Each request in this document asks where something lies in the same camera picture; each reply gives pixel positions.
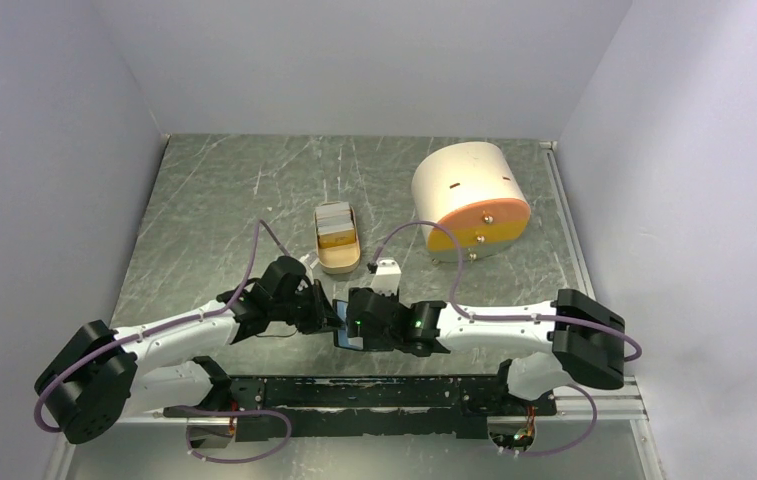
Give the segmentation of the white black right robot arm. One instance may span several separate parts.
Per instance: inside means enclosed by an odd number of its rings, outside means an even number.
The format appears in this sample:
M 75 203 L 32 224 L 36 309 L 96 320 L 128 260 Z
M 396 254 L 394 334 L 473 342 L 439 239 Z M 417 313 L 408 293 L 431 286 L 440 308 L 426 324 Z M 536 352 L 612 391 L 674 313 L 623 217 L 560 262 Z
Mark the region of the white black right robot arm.
M 478 347 L 511 353 L 493 391 L 504 413 L 568 384 L 598 390 L 624 385 L 625 321 L 574 289 L 521 306 L 454 306 L 446 301 L 405 305 L 368 288 L 344 302 L 336 347 L 357 352 L 399 351 L 418 357 Z

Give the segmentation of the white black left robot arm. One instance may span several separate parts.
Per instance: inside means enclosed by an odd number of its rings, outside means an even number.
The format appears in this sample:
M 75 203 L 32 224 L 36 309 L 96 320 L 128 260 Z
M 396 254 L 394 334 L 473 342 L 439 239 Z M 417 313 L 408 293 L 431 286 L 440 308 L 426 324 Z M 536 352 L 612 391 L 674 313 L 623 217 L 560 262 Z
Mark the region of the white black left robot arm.
M 35 419 L 82 444 L 147 411 L 236 411 L 231 377 L 208 353 L 256 337 L 273 322 L 303 335 L 343 325 L 321 282 L 302 262 L 280 256 L 261 277 L 244 278 L 189 312 L 137 327 L 110 328 L 101 320 L 80 327 L 35 383 Z

